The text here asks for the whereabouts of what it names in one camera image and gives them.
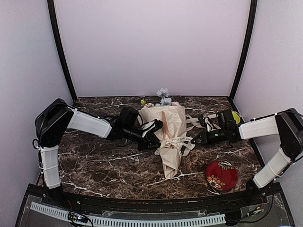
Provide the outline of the beige wrapping paper sheet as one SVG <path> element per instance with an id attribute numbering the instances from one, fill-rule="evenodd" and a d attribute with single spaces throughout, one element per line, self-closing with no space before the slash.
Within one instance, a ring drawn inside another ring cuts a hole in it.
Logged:
<path id="1" fill-rule="evenodd" d="M 139 111 L 143 122 L 162 121 L 163 127 L 155 132 L 160 148 L 155 155 L 161 157 L 164 177 L 173 178 L 181 163 L 182 137 L 187 134 L 186 111 L 180 105 L 144 107 Z"/>

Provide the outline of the pink fake rose stem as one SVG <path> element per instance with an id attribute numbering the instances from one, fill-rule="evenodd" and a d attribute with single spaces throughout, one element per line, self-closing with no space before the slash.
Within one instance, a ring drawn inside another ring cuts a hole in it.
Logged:
<path id="1" fill-rule="evenodd" d="M 172 106 L 180 106 L 180 103 L 179 103 L 179 102 L 174 101 L 174 102 L 172 102 L 172 103 L 171 103 L 171 105 L 172 105 Z"/>

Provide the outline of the blue fake flower stem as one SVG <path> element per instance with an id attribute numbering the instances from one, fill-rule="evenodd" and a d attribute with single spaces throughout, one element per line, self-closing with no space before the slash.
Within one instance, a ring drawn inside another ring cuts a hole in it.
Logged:
<path id="1" fill-rule="evenodd" d="M 160 106 L 170 106 L 172 99 L 169 97 L 169 90 L 167 88 L 161 88 L 156 92 L 156 95 L 160 98 Z"/>

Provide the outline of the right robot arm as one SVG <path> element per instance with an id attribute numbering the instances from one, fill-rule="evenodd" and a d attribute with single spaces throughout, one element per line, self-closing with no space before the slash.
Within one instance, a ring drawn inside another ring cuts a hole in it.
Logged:
<path id="1" fill-rule="evenodd" d="M 303 155 L 303 115 L 294 108 L 253 118 L 241 122 L 240 117 L 230 109 L 197 119 L 203 130 L 192 138 L 195 145 L 216 144 L 223 141 L 236 142 L 255 140 L 261 149 L 261 156 L 267 163 L 248 181 L 242 202 L 252 205 L 264 188 L 300 160 Z"/>

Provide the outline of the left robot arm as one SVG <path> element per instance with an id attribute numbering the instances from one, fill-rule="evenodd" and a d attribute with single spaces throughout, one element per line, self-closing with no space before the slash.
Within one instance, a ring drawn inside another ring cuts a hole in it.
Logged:
<path id="1" fill-rule="evenodd" d="M 43 172 L 48 198 L 56 206 L 63 206 L 67 196 L 61 187 L 59 148 L 70 132 L 87 134 L 109 141 L 129 140 L 138 144 L 138 150 L 160 147 L 158 132 L 161 120 L 147 122 L 134 108 L 124 107 L 116 116 L 96 116 L 67 104 L 63 99 L 54 100 L 35 119 L 36 138 L 33 147 L 38 150 L 39 167 Z"/>

